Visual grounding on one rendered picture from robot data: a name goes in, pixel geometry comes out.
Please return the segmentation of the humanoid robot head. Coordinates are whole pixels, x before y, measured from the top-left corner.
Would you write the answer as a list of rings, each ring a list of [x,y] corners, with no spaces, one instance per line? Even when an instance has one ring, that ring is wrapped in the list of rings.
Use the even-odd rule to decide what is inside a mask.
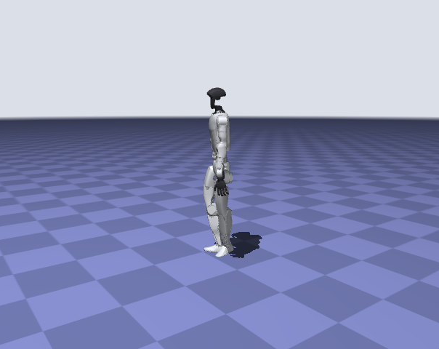
[[[222,113],[226,113],[226,112],[224,112],[224,110],[222,109],[222,106],[220,106],[220,105],[214,105],[215,100],[219,100],[220,97],[224,97],[224,96],[226,96],[226,93],[225,93],[225,91],[224,91],[223,89],[221,89],[221,88],[213,88],[213,89],[210,89],[210,90],[207,92],[207,95],[210,96],[210,98],[211,98],[211,109],[214,109],[214,108],[215,108],[215,112],[214,112],[213,114],[216,114],[216,111],[222,111]],[[220,113],[221,113],[221,112],[220,112]]]

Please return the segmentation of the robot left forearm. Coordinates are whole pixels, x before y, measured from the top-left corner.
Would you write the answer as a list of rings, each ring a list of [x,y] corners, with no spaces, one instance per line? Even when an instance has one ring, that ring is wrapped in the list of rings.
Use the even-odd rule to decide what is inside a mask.
[[[224,171],[224,163],[226,158],[226,147],[224,144],[219,144],[218,147],[218,154],[217,154],[217,164],[215,166],[217,170],[217,176],[222,177],[222,171]]]

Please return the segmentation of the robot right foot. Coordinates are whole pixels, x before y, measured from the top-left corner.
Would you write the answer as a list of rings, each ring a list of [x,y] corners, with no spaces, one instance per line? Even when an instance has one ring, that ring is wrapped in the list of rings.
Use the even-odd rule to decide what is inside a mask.
[[[215,244],[214,246],[204,247],[204,250],[208,252],[219,252],[219,250],[221,250],[221,248],[223,248],[225,245],[222,245],[221,247],[218,246]]]

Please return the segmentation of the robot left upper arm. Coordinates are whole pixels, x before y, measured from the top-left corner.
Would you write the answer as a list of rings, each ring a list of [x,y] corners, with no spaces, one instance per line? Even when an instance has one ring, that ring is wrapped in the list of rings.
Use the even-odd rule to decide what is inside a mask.
[[[227,126],[228,126],[228,119],[225,116],[218,116],[217,117],[217,128],[218,128],[218,138],[220,140],[220,143],[216,145],[216,151],[218,152],[218,145],[224,144],[227,149]]]

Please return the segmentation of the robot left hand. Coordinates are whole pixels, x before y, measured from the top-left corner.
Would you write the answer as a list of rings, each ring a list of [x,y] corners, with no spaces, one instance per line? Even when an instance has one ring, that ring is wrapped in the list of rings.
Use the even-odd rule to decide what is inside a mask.
[[[216,176],[217,176],[217,173],[216,173]],[[227,192],[225,181],[223,180],[224,178],[225,178],[225,173],[224,173],[224,171],[222,171],[222,177],[217,176],[217,181],[216,181],[216,184],[214,186],[214,191],[216,191],[216,188],[217,188],[218,196],[220,196],[220,195],[226,196],[226,194],[229,194]],[[224,190],[224,188],[225,188],[225,190]],[[226,194],[225,194],[225,192],[226,192]],[[222,193],[223,193],[223,195],[222,195]]]

